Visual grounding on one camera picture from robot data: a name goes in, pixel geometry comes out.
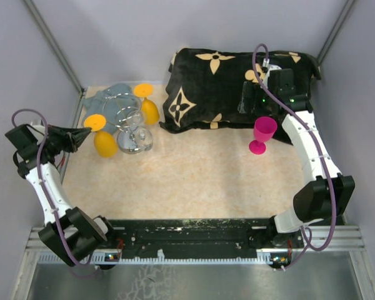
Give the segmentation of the magenta plastic wine glass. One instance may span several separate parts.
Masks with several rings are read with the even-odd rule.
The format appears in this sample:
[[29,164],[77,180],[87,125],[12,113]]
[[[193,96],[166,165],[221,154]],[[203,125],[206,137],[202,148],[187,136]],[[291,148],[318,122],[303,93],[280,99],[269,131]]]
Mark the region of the magenta plastic wine glass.
[[262,155],[266,152],[268,142],[278,128],[277,122],[267,116],[258,118],[254,123],[254,140],[249,143],[249,150],[255,155]]

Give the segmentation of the yellow plastic wine glass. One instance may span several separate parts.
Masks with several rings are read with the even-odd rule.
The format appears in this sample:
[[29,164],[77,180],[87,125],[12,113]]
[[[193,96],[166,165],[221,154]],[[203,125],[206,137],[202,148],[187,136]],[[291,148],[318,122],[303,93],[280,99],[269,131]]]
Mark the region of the yellow plastic wine glass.
[[117,153],[118,146],[113,135],[104,130],[106,118],[102,114],[88,116],[83,125],[95,133],[93,144],[102,158],[111,158]]
[[146,115],[145,123],[147,125],[154,125],[159,121],[159,111],[156,104],[148,99],[148,97],[153,93],[154,88],[151,84],[142,83],[138,84],[134,88],[134,95],[142,98],[141,111]]

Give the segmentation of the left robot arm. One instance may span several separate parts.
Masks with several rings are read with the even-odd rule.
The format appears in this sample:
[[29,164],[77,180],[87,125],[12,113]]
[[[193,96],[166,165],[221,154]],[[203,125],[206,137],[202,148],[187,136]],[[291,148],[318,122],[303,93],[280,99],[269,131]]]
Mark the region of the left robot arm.
[[99,246],[110,248],[118,234],[103,216],[89,217],[73,207],[54,165],[61,152],[74,153],[91,128],[32,127],[22,124],[5,137],[16,148],[13,160],[18,174],[34,188],[44,213],[40,240],[68,266],[75,266]]

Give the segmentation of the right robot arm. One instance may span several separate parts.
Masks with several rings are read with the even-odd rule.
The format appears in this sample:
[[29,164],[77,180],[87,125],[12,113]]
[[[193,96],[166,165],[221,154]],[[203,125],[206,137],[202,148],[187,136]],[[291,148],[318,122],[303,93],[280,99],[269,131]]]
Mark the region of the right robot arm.
[[288,210],[269,221],[267,241],[276,248],[288,241],[290,233],[312,223],[329,219],[334,227],[355,188],[353,177],[343,176],[329,156],[313,113],[288,108],[282,128],[299,154],[305,186],[294,196]]

